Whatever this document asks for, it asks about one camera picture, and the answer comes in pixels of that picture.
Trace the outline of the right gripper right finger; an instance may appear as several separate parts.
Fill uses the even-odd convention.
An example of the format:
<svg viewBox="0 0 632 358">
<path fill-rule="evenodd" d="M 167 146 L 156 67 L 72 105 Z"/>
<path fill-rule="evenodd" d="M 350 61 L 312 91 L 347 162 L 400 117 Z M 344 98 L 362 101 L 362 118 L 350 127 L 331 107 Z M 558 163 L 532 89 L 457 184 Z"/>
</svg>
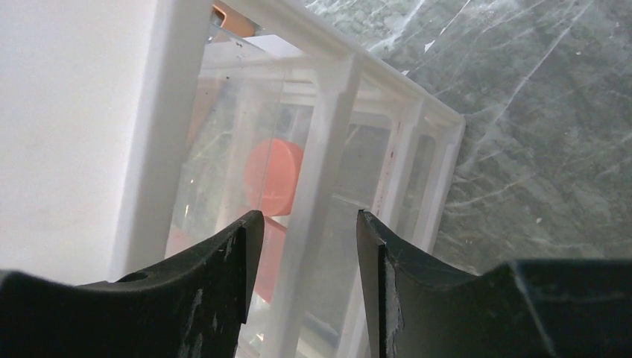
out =
<svg viewBox="0 0 632 358">
<path fill-rule="evenodd" d="M 372 213 L 356 241 L 373 357 L 629 357 L 630 260 L 510 260 L 480 275 Z"/>
</svg>

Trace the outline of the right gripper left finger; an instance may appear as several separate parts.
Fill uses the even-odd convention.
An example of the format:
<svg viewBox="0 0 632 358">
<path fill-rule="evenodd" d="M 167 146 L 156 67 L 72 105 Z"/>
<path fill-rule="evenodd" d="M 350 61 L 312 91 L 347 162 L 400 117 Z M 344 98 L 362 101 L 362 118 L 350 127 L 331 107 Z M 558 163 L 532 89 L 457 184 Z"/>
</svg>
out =
<svg viewBox="0 0 632 358">
<path fill-rule="evenodd" d="M 264 239 L 258 210 L 109 283 L 1 272 L 3 357 L 233 357 Z"/>
</svg>

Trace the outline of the pink capped clear bottle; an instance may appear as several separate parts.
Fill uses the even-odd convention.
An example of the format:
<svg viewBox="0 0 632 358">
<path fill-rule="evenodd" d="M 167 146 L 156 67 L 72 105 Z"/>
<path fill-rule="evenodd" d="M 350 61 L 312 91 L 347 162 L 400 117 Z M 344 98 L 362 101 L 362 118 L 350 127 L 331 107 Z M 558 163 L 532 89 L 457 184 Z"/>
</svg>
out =
<svg viewBox="0 0 632 358">
<path fill-rule="evenodd" d="M 289 216 L 304 150 L 278 137 L 195 145 L 183 164 L 166 245 L 171 257 L 250 210 Z"/>
</svg>

